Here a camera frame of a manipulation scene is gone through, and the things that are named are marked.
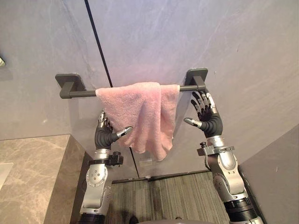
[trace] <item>sink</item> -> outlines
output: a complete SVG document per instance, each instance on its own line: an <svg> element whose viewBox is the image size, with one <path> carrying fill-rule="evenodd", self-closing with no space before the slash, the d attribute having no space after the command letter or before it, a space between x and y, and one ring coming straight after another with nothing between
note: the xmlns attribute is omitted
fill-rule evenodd
<svg viewBox="0 0 299 224"><path fill-rule="evenodd" d="M0 190L11 170L11 168L13 167L13 163L2 163L0 164Z"/></svg>

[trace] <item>robotic hand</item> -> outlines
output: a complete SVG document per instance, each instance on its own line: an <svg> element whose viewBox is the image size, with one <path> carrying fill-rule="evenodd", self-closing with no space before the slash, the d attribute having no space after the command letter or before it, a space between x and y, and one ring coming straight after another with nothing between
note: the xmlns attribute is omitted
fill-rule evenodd
<svg viewBox="0 0 299 224"><path fill-rule="evenodd" d="M248 199L238 172L237 159L232 152L234 147L224 144L222 120L211 94L206 89L204 92L193 92L192 95L197 101L192 99L191 103L199 121L192 118L185 118L184 121L201 129L206 136L207 145L202 142L197 151L199 156L206 157L206 167L213 173L213 183L224 203L230 224L263 224Z"/></svg>
<svg viewBox="0 0 299 224"><path fill-rule="evenodd" d="M133 128L128 126L121 131L113 133L109 119L102 110L95 131L95 156L89 161L89 170L86 174L86 192L80 209L78 224L103 224L108 212L112 180L108 172L114 171L113 166L121 165L123 157L120 152L111 151L111 144L121 136L126 135Z"/></svg>

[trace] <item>towel bar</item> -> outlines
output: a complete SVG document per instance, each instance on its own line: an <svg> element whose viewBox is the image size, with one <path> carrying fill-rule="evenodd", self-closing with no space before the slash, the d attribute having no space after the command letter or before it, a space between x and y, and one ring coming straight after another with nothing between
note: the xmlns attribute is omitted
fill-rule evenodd
<svg viewBox="0 0 299 224"><path fill-rule="evenodd" d="M180 91L204 91L207 68L190 69L187 71L185 85L180 86ZM60 97L70 99L76 97L95 97L95 90L86 90L78 74L57 74L55 79L61 87Z"/></svg>

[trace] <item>screw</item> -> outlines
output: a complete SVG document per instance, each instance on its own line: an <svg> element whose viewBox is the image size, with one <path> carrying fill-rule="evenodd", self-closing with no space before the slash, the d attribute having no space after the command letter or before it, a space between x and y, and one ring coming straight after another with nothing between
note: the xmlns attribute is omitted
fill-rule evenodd
<svg viewBox="0 0 299 224"><path fill-rule="evenodd" d="M200 143L200 145L201 145L202 148L204 148L204 147L206 147L206 142L203 141L203 142Z"/></svg>

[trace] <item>gray countertop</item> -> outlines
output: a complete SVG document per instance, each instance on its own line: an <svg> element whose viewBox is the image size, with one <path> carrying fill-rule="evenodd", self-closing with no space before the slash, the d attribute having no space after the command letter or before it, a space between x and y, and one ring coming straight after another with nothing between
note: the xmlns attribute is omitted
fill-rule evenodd
<svg viewBox="0 0 299 224"><path fill-rule="evenodd" d="M70 135L0 141L0 163L14 163L0 190L0 223L69 223L83 156Z"/></svg>

